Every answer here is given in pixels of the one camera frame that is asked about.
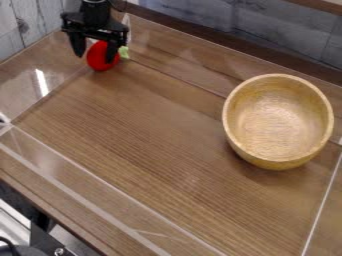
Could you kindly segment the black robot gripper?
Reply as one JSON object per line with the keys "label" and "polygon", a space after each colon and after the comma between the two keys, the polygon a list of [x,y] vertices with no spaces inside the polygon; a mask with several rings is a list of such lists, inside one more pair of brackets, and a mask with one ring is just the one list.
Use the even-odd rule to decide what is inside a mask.
{"label": "black robot gripper", "polygon": [[83,57],[86,39],[107,42],[106,63],[114,61],[119,44],[127,43],[128,27],[111,15],[112,0],[80,0],[78,7],[66,10],[62,15],[62,31],[70,37],[74,53]]}

